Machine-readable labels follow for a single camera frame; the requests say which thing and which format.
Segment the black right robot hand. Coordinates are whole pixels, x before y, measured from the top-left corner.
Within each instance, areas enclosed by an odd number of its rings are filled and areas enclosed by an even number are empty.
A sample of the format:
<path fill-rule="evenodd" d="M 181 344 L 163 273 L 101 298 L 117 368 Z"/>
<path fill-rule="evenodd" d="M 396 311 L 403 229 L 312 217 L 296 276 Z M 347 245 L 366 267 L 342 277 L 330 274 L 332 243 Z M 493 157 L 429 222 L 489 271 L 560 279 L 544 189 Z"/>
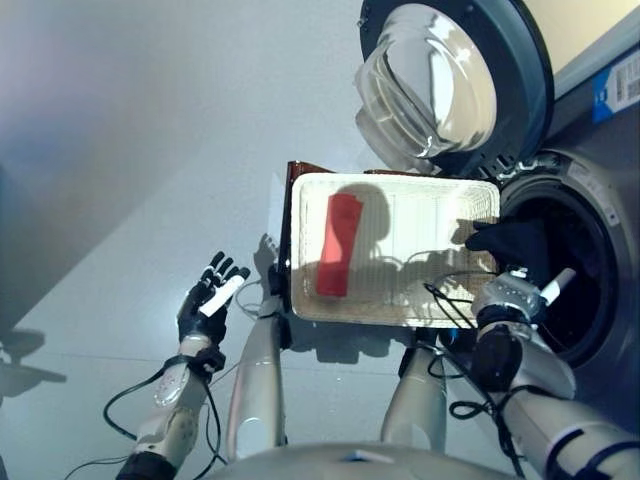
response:
<path fill-rule="evenodd" d="M 534 305 L 553 304 L 562 291 L 574 280 L 577 272 L 572 268 L 564 268 L 542 289 L 536 287 L 527 280 L 524 269 L 512 270 L 506 273 L 505 280 L 510 284 L 510 289 L 522 303 L 532 308 Z"/>

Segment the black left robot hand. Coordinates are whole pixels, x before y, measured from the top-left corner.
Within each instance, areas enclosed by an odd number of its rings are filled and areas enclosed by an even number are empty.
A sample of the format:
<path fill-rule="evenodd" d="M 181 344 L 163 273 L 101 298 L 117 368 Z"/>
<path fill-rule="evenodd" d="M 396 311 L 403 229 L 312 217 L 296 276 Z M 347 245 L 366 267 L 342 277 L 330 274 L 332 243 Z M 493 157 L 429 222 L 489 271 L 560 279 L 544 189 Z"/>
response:
<path fill-rule="evenodd" d="M 218 251 L 189 289 L 177 314 L 179 341 L 187 336 L 204 336 L 219 345 L 226 335 L 228 308 L 236 292 L 250 276 L 233 258 Z"/>

